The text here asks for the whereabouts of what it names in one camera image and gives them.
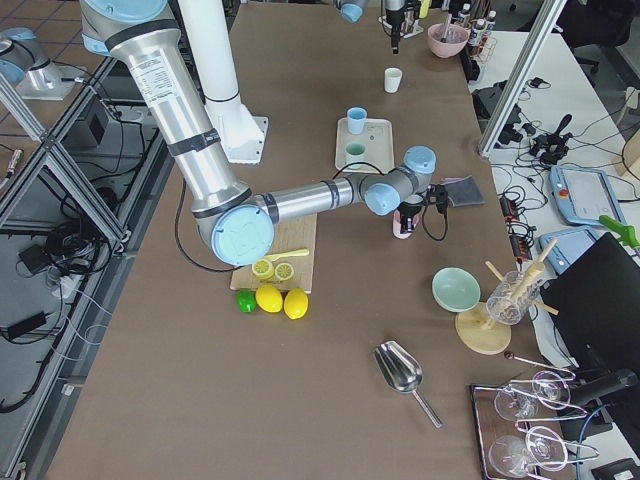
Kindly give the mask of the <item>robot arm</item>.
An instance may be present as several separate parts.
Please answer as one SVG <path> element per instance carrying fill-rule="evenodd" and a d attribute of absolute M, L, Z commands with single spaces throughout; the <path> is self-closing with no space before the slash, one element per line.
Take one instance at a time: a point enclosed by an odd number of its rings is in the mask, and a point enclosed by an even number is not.
<path fill-rule="evenodd" d="M 365 0 L 334 1 L 334 7 L 349 23 L 356 23 L 364 14 L 369 2 Z M 378 18 L 383 32 L 390 39 L 391 51 L 399 53 L 400 42 L 403 38 L 411 38 L 424 31 L 420 20 L 427 17 L 430 1 L 419 0 L 390 0 L 381 1 L 381 14 Z"/>
<path fill-rule="evenodd" d="M 221 2 L 182 1 L 180 20 L 166 1 L 80 6 L 86 49 L 128 68 L 193 195 L 200 237 L 223 262 L 245 266 L 262 258 L 281 221 L 360 202 L 384 216 L 427 192 L 436 155 L 414 146 L 383 175 L 356 173 L 253 194 L 227 154 L 261 140 L 263 132 L 239 97 Z"/>

